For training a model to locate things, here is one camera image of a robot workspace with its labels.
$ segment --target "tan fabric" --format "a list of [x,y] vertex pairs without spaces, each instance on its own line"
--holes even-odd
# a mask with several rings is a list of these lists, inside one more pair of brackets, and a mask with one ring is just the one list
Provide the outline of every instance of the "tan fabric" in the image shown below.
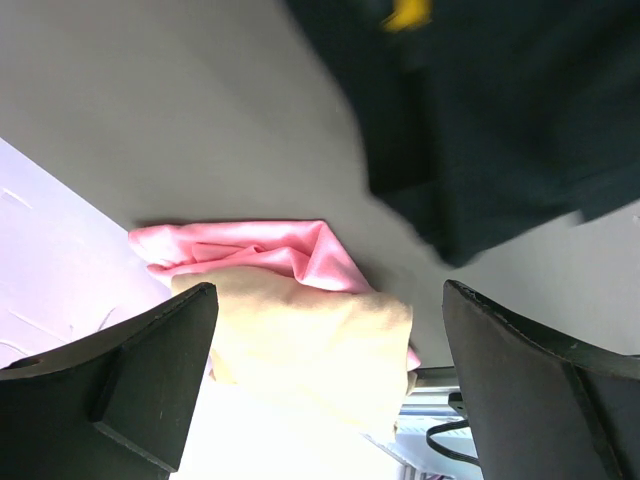
[[362,432],[393,431],[408,389],[410,307],[383,293],[327,292],[255,267],[178,275],[173,294],[200,282],[218,290],[217,382]]

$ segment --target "yellow patch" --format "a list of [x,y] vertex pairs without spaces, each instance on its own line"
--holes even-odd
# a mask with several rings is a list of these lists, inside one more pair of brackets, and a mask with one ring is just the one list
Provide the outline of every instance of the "yellow patch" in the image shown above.
[[394,0],[394,12],[383,23],[388,32],[418,28],[429,23],[432,0]]

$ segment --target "beige cloth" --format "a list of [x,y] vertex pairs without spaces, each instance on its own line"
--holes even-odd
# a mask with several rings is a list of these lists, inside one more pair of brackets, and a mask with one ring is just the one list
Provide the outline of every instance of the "beige cloth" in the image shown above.
[[410,307],[387,294],[327,292],[255,267],[177,275],[172,292],[200,282],[218,291],[217,382],[364,433],[393,431],[409,383]]

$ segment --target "garment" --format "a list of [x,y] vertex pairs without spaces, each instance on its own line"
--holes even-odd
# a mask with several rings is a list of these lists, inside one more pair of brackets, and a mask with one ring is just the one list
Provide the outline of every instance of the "garment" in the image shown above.
[[390,34],[381,2],[286,0],[354,111],[371,192],[445,262],[640,197],[640,3],[435,0]]
[[255,267],[172,278],[174,295],[216,286],[215,380],[280,407],[388,436],[406,396],[411,308],[370,292],[327,292]]
[[[316,221],[254,221],[160,225],[129,233],[129,244],[169,285],[175,275],[233,266],[262,267],[322,290],[373,289],[329,226]],[[408,368],[420,360],[408,349]]]

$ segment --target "gray surface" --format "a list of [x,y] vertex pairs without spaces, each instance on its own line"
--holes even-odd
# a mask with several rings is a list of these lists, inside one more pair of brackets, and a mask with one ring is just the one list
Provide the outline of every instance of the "gray surface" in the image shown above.
[[450,272],[365,192],[353,121],[274,0],[1,0],[0,137],[125,228],[326,218],[415,307],[427,365],[450,355],[441,286],[640,351],[639,207],[561,220]]

